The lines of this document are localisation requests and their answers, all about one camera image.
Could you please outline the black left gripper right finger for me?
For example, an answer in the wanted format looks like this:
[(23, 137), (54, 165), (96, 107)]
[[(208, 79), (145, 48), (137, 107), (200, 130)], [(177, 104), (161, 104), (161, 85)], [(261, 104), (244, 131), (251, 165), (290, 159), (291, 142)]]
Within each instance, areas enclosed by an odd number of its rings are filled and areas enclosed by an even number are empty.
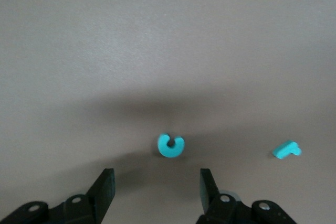
[(246, 206), (234, 192), (219, 190), (212, 172), (200, 169), (203, 214), (196, 224), (297, 224), (278, 204), (257, 200)]

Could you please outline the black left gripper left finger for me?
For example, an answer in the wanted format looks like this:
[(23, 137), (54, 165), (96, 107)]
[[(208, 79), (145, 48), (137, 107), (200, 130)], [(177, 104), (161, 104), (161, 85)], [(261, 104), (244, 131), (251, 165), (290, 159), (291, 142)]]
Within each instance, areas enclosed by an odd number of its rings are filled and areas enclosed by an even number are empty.
[(115, 196), (114, 169), (107, 168), (85, 194), (69, 197), (50, 208), (46, 202), (25, 203), (0, 224), (101, 224)]

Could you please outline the teal foam letter c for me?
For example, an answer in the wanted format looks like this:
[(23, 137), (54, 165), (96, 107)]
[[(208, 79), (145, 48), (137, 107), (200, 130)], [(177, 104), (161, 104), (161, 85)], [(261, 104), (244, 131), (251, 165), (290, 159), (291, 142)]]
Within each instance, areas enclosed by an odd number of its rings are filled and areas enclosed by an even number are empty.
[(174, 138), (174, 143), (169, 146), (171, 138), (167, 133), (162, 133), (158, 137), (157, 147), (159, 153), (167, 158), (175, 158), (180, 156), (185, 148), (185, 141), (181, 136)]

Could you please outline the teal foam letter r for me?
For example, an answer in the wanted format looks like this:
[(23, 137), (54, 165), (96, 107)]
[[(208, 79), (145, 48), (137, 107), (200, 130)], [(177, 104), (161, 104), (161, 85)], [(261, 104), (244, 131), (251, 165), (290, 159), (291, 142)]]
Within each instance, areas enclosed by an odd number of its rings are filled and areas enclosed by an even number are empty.
[(300, 156), (301, 154), (302, 150), (299, 144), (292, 140), (282, 143), (272, 151), (272, 155), (277, 159), (284, 159), (290, 155)]

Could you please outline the brown table cover sheet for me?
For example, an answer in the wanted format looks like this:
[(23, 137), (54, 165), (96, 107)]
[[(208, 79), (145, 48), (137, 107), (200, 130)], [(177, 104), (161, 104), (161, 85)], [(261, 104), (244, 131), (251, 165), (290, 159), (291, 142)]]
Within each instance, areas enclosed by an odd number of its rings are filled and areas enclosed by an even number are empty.
[(105, 168), (103, 224), (195, 224), (201, 168), (336, 224), (336, 0), (0, 0), (0, 220)]

